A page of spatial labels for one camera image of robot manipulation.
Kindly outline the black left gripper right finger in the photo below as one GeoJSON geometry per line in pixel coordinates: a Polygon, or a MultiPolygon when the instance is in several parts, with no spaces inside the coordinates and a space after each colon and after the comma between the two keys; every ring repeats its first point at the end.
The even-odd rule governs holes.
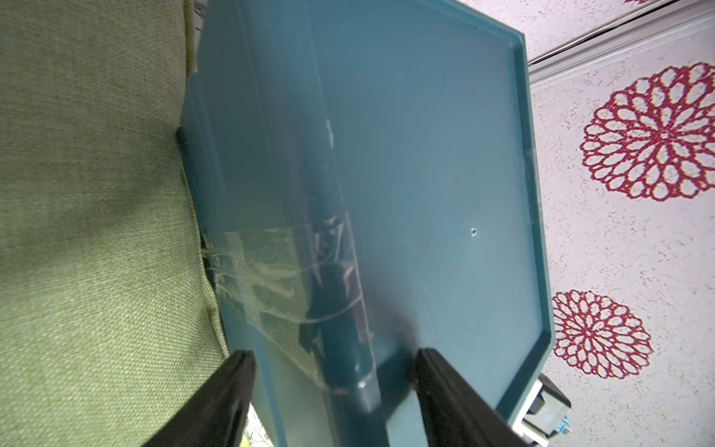
{"type": "Polygon", "coordinates": [[[417,351],[414,390],[430,447],[525,445],[434,348],[417,351]]]}

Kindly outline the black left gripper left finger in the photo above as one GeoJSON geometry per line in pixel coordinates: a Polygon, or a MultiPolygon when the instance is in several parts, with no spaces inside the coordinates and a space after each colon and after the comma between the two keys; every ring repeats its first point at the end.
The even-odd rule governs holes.
{"type": "Polygon", "coordinates": [[[146,446],[238,446],[256,377],[255,355],[238,350],[212,374],[146,446]]]}

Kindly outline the teal drawer cabinet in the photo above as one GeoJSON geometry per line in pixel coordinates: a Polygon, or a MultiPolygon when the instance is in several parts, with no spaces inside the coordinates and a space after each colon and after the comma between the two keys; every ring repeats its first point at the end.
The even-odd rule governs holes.
{"type": "Polygon", "coordinates": [[[522,33],[456,1],[210,1],[179,134],[273,445],[427,445],[423,348],[519,418],[553,344],[522,33]]]}

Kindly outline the green cushion pillow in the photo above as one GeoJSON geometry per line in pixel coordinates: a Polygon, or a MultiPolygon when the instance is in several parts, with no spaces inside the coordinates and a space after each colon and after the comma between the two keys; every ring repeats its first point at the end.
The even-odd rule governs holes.
{"type": "Polygon", "coordinates": [[[191,14],[1,5],[5,446],[140,446],[225,359],[176,140],[191,14]]]}

